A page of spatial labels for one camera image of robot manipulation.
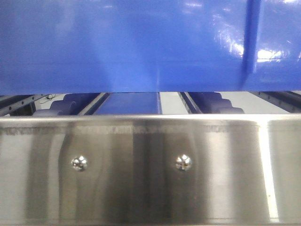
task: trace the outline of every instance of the brushed metal surface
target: brushed metal surface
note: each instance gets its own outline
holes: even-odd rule
[[[300,224],[301,115],[3,118],[0,178],[0,225]]]

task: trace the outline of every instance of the blue conveyor belt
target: blue conveyor belt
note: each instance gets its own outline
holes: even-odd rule
[[[113,93],[95,114],[160,114],[159,93]]]

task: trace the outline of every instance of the metal rail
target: metal rail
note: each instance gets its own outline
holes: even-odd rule
[[[25,107],[26,105],[43,98],[46,95],[26,95],[26,96],[1,96],[0,97],[0,116]]]
[[[0,225],[300,225],[301,115],[0,119]]]
[[[301,95],[294,92],[250,92],[290,113],[301,112]]]

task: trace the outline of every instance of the blue plastic tray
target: blue plastic tray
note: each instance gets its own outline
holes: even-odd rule
[[[0,0],[0,95],[301,89],[301,0]]]

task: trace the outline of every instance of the screw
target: screw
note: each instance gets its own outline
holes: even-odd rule
[[[192,166],[191,158],[188,155],[179,155],[175,161],[175,166],[178,170],[189,170]]]
[[[72,159],[71,165],[76,171],[84,171],[88,166],[88,160],[81,155]]]

